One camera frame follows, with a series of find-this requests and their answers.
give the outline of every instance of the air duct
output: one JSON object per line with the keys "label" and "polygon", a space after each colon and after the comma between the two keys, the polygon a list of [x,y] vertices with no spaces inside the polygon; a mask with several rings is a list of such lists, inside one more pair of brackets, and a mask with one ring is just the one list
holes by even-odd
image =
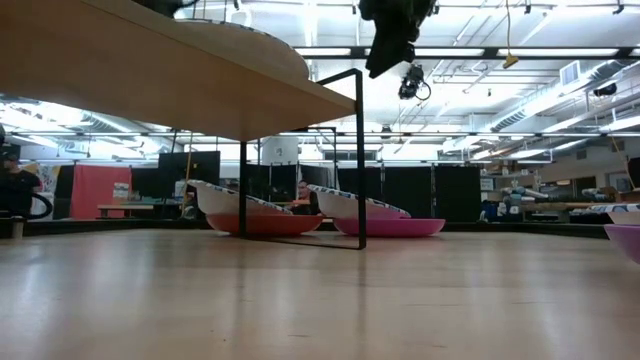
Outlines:
{"label": "air duct", "polygon": [[[595,89],[602,86],[607,80],[621,72],[627,71],[637,64],[638,62],[633,60],[609,60],[598,63],[586,71],[580,71],[578,73],[579,76],[574,81],[568,82],[561,77],[561,79],[555,80],[533,94],[524,97],[516,105],[498,113],[489,124],[480,129],[479,132],[501,131],[508,126],[528,119],[571,99],[573,97],[572,95],[578,91]],[[479,140],[480,138],[477,136],[449,140],[443,145],[443,151],[448,152],[464,149]]]}
{"label": "air duct", "polygon": [[492,132],[501,131],[507,126],[513,125],[524,119],[550,109],[562,101],[570,98],[568,95],[581,89],[597,87],[610,79],[620,71],[635,65],[634,61],[609,60],[583,73],[580,79],[563,85],[561,80],[556,80],[535,93],[523,98],[516,106],[499,113],[491,122]]}

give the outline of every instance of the person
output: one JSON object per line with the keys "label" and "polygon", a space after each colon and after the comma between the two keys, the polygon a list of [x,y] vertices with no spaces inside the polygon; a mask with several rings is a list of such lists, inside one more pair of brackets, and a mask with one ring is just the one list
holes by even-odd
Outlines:
{"label": "person", "polygon": [[307,187],[305,180],[298,182],[298,199],[294,201],[291,211],[295,215],[319,215],[318,195]]}
{"label": "person", "polygon": [[40,179],[18,166],[18,157],[3,154],[3,172],[0,174],[0,210],[10,215],[27,216],[31,213],[31,194],[40,191]]}

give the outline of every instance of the black metal table leg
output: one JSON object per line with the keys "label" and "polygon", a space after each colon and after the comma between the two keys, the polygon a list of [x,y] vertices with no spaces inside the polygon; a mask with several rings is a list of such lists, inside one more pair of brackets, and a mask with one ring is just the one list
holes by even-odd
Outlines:
{"label": "black metal table leg", "polygon": [[247,142],[240,142],[240,179],[239,179],[239,187],[240,187],[240,196],[238,207],[240,208],[239,213],[239,227],[238,233],[240,236],[247,236]]}

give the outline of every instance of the white bowl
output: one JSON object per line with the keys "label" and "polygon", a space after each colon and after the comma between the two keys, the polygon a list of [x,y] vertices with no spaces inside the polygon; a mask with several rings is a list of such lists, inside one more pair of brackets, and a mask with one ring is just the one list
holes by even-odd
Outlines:
{"label": "white bowl", "polygon": [[[318,185],[309,185],[309,190],[318,196],[320,211],[325,216],[336,219],[355,219],[358,217],[358,196],[345,191],[329,189]],[[367,198],[367,219],[400,219],[411,215],[395,206],[382,201]]]}
{"label": "white bowl", "polygon": [[[201,180],[189,180],[198,190],[198,207],[207,215],[237,215],[240,212],[240,196],[237,191],[209,184]],[[247,196],[247,215],[291,215],[292,212],[270,202]]]}

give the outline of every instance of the wooden table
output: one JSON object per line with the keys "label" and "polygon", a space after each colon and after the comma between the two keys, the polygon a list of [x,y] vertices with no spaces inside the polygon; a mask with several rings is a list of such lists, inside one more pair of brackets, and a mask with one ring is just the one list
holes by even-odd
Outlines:
{"label": "wooden table", "polygon": [[0,92],[241,141],[355,113],[210,26],[131,0],[3,1]]}
{"label": "wooden table", "polygon": [[27,238],[0,245],[0,358],[632,360],[639,281],[608,241],[539,234]]}

